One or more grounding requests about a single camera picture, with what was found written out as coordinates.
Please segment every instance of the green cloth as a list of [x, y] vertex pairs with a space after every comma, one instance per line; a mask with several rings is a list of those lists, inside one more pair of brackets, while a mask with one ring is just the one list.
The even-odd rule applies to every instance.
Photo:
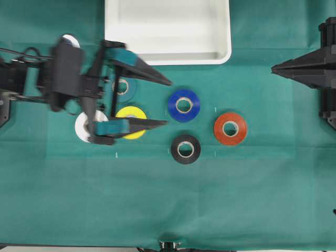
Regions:
[[[270, 74], [271, 66], [319, 48], [318, 25], [336, 16], [335, 1], [234, 0], [230, 15], [229, 62], [156, 67], [172, 87], [139, 81], [127, 105], [169, 124], [138, 140], [84, 143], [76, 117], [13, 102], [0, 129], [0, 242], [336, 250], [336, 132], [318, 117], [318, 91]], [[103, 1], [2, 0], [0, 32], [0, 47], [35, 46], [44, 55], [73, 33], [87, 53], [84, 71], [103, 38]], [[28, 94], [38, 93], [36, 76], [29, 72]], [[201, 100], [188, 123], [166, 113], [181, 87]], [[109, 88], [106, 102], [110, 96]], [[248, 123], [239, 146], [213, 136], [225, 111]], [[169, 153], [181, 133], [201, 143], [191, 165]]]

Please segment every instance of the tape roll core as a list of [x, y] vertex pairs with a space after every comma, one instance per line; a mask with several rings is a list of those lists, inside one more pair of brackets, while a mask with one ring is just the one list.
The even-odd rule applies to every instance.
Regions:
[[[135, 106], [127, 106], [122, 108], [118, 111], [118, 113], [115, 115], [116, 117], [133, 117], [133, 118], [139, 118], [139, 119], [147, 119], [147, 116], [145, 112], [143, 112], [141, 109]], [[134, 140], [140, 138], [142, 135], [145, 134], [145, 130], [141, 130], [129, 135], [124, 136], [123, 138]]]
[[[192, 148], [191, 154], [188, 156], [185, 156], [180, 152], [180, 147], [184, 144], [188, 144]], [[171, 154], [180, 164], [191, 164], [199, 158], [199, 155], [201, 154], [201, 145], [192, 135], [180, 135], [172, 142]]]
[[[182, 111], [178, 108], [180, 101], [187, 101], [190, 108]], [[168, 112], [170, 116], [178, 122], [189, 122], [193, 120], [199, 113], [201, 103], [198, 96], [190, 90], [181, 89], [173, 93], [168, 100]]]
[[[96, 110], [94, 120], [97, 122], [106, 122], [109, 119], [103, 112], [101, 112], [100, 110]], [[88, 131], [88, 117], [84, 112], [77, 116], [77, 119], [75, 121], [75, 132], [80, 140], [89, 143], [89, 137], [91, 136], [91, 134]]]
[[[124, 92], [117, 92], [118, 94], [118, 102], [127, 102], [129, 100], [131, 100], [134, 95], [135, 92], [137, 90], [137, 81], [133, 78], [126, 78], [126, 77], [122, 77], [119, 79], [119, 85], [121, 83], [126, 84], [126, 89]], [[112, 87], [112, 92], [114, 91], [114, 85], [115, 83], [113, 82], [111, 87]]]
[[[228, 135], [225, 132], [224, 127], [227, 124], [233, 124], [235, 127], [236, 132], [233, 135]], [[238, 145], [247, 135], [247, 123], [237, 113], [224, 113], [215, 122], [214, 134], [218, 142], [223, 145]]]

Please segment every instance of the orange tape roll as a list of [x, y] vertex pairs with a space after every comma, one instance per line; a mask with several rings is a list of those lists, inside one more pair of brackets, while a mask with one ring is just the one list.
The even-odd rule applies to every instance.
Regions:
[[[231, 124], [234, 127], [234, 133], [228, 134], [225, 126]], [[225, 113], [217, 118], [214, 125], [216, 139], [224, 145], [238, 145], [247, 135], [247, 123], [244, 118], [236, 113]]]

